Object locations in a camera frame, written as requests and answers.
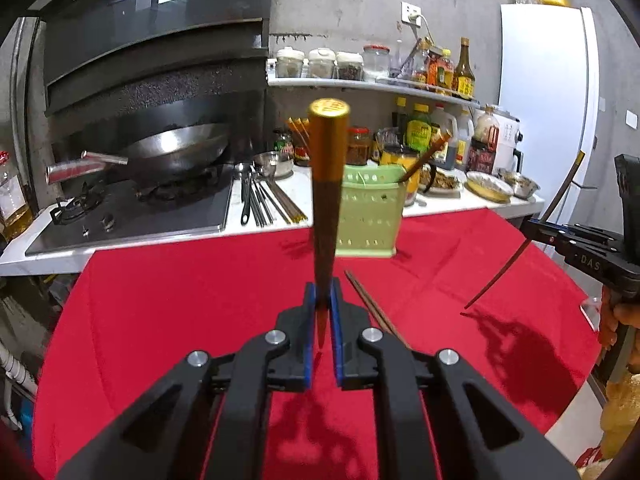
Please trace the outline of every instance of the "red cloth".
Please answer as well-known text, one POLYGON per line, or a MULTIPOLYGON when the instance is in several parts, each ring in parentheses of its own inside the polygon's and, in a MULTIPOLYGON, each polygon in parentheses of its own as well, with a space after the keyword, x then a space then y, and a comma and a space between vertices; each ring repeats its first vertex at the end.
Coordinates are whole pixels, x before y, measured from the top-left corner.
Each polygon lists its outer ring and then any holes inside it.
MULTIPOLYGON (((462 307, 522 235, 489 210, 405 219, 389 260, 340 259, 417 350, 457 349, 540 431, 557 420, 598 353, 584 294, 530 246, 469 311, 462 307)), ((45 479, 193 349, 238 350, 302 302, 313 277, 309 230, 99 251, 47 351, 34 418, 45 479)), ((341 392, 329 344, 312 390, 274 394, 266 479, 374 479, 370 391, 341 392)))

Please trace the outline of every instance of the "red lid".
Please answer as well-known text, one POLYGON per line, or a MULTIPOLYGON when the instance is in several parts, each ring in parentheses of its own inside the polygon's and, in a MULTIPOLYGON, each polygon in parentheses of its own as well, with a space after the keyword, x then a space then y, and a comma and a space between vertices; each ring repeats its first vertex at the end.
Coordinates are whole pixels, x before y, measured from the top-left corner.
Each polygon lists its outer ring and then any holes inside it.
POLYGON ((389 52, 389 47, 384 45, 365 45, 364 50, 384 50, 389 52))
POLYGON ((348 132, 350 134, 368 134, 369 133, 369 129, 365 128, 364 126, 351 126, 348 129, 348 132))

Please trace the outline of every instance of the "gas stove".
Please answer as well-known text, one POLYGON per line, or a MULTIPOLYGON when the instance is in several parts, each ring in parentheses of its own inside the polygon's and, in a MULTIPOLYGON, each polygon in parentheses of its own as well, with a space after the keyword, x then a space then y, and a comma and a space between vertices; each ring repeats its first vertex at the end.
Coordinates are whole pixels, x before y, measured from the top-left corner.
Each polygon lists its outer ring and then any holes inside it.
POLYGON ((145 189, 131 180, 84 184, 80 195, 58 201, 51 223, 25 255, 223 231, 232 183, 233 167, 219 165, 187 181, 145 189))

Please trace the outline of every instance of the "light switch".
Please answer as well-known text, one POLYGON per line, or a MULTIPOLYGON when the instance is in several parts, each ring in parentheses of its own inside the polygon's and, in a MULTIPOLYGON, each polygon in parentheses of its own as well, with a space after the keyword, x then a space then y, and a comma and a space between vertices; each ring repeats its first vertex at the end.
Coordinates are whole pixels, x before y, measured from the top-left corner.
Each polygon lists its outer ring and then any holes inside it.
POLYGON ((626 111, 626 124, 631 126, 634 130, 638 129, 638 116, 631 110, 626 111))

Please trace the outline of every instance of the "appliance knob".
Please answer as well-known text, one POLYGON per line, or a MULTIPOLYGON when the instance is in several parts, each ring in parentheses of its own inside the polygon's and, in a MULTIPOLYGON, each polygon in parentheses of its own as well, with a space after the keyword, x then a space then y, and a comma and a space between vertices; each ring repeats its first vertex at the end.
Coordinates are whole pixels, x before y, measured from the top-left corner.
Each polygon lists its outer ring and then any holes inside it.
POLYGON ((116 219, 113 217, 111 213, 107 213, 102 218, 102 227, 104 228, 105 231, 111 231, 115 223, 116 223, 116 219))

